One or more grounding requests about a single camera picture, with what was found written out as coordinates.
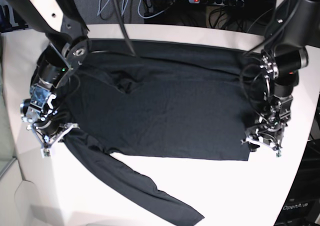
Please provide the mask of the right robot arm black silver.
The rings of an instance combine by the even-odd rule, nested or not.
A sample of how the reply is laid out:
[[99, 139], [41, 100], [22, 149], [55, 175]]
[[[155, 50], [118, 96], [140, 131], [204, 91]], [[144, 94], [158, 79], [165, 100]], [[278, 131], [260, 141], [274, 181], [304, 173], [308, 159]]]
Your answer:
[[68, 114], [60, 110], [71, 93], [58, 98], [57, 90], [71, 83], [71, 77], [87, 56], [89, 29], [74, 0], [6, 1], [32, 29], [44, 33], [49, 40], [37, 60], [30, 97], [21, 103], [20, 113], [39, 141], [42, 157], [50, 157], [53, 146], [79, 127], [68, 122]]

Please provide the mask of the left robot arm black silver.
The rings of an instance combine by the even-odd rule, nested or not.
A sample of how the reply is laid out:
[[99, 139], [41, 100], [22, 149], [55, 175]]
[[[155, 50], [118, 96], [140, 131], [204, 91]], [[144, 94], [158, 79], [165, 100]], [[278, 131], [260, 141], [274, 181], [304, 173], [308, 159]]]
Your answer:
[[265, 39], [244, 53], [261, 48], [259, 73], [249, 87], [242, 70], [239, 81], [244, 95], [256, 113], [254, 124], [246, 128], [242, 144], [251, 153], [267, 147], [282, 155], [285, 128], [291, 120], [292, 92], [299, 84], [300, 69], [309, 64], [306, 46], [320, 26], [320, 0], [283, 0], [275, 7], [266, 27]]

